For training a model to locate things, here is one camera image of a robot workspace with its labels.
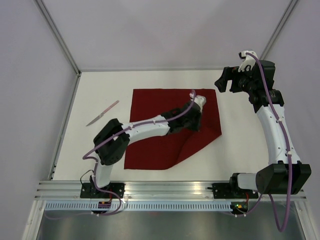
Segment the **silver knife pink handle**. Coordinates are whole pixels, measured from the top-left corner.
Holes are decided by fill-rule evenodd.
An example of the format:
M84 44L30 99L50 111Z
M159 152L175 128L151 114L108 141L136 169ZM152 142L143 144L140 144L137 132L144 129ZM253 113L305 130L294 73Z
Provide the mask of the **silver knife pink handle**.
M108 106L103 112L101 112L98 116L96 116L93 120L91 120L86 127L94 124L95 122L97 122L99 119L101 119L108 111L110 111L114 106L116 106L120 101L116 100L115 102L113 102L110 106Z

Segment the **dark red cloth napkin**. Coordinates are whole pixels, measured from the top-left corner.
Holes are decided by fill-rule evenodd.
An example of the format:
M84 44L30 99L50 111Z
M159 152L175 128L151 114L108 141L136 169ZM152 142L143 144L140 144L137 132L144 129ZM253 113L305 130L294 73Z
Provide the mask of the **dark red cloth napkin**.
M189 100L189 89L134 89L130 122L144 121ZM216 91L197 89L206 98L199 131L183 129L179 133L157 136L130 144L125 151L126 170L166 170L196 154L222 134Z

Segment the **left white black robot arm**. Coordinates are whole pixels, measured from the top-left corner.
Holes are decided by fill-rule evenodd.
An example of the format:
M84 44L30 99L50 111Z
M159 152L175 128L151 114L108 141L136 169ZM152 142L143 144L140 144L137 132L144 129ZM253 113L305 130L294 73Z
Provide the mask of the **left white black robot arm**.
M150 119L129 123L111 119L93 139L94 148L83 156L84 160L95 160L90 185L84 189L91 190L98 198L110 194L113 165L123 157L129 145L152 137L177 134L183 129L198 131L206 101L204 96L196 95L182 108Z

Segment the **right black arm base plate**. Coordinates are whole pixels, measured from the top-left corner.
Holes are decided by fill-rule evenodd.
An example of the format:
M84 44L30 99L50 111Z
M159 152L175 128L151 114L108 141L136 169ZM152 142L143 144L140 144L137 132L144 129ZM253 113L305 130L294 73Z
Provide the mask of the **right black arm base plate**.
M250 189L242 189L230 183L217 182L206 188L212 191L214 199L258 199L259 194Z

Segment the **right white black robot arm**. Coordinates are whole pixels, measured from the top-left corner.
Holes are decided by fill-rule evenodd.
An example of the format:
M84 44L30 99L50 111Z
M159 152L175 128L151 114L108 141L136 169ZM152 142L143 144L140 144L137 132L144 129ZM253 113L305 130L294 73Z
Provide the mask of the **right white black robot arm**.
M226 66L221 77L214 83L224 93L228 81L230 92L245 92L253 105L263 128L267 150L268 166L257 173L234 173L228 192L235 198L246 190L260 194L296 195L300 192L312 170L309 164L301 162L290 135L285 119L284 100L279 90L273 88L275 64L262 60L239 71L237 66Z

